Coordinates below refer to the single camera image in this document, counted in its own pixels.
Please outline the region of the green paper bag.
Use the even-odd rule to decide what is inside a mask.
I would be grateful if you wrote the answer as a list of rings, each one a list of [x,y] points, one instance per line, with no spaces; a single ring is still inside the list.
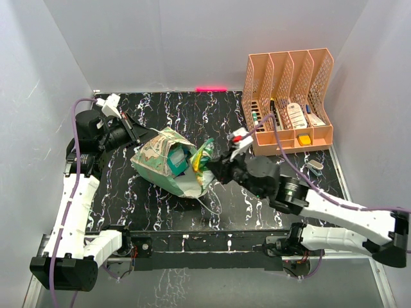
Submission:
[[[190,158],[199,148],[170,127],[163,130],[150,129],[155,130],[157,136],[136,149],[134,156],[130,159],[132,167],[139,176],[179,198],[198,201],[205,196],[215,178],[206,189],[203,189],[197,182]],[[186,152],[188,168],[179,176],[174,176],[168,166],[168,153],[179,147]]]

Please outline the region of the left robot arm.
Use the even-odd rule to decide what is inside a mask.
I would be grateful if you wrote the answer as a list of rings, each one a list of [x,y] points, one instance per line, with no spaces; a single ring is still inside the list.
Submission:
[[[131,254],[133,241],[127,227],[109,225],[85,243],[86,227],[108,153],[135,148],[157,136],[125,113],[113,116],[86,110],[72,120],[74,137],[66,149],[64,190],[55,226],[42,254],[30,262],[31,273],[50,291],[91,291],[99,268],[113,253]]]

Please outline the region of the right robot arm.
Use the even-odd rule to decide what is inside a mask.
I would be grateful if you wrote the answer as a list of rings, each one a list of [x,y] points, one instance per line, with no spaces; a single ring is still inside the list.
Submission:
[[[292,223],[286,237],[265,239],[269,256],[308,255],[321,250],[347,251],[372,257],[392,268],[407,265],[409,215],[402,210],[370,210],[312,189],[308,184],[280,174],[279,165],[264,156],[246,160],[222,156],[206,164],[221,183],[236,182],[283,214],[331,223],[316,227]]]

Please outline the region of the green snack packet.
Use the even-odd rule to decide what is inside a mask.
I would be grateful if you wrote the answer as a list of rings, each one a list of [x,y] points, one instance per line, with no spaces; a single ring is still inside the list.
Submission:
[[[190,158],[190,164],[199,185],[206,189],[213,181],[214,175],[206,166],[212,159],[214,153],[214,139],[210,138],[199,147],[197,152]]]

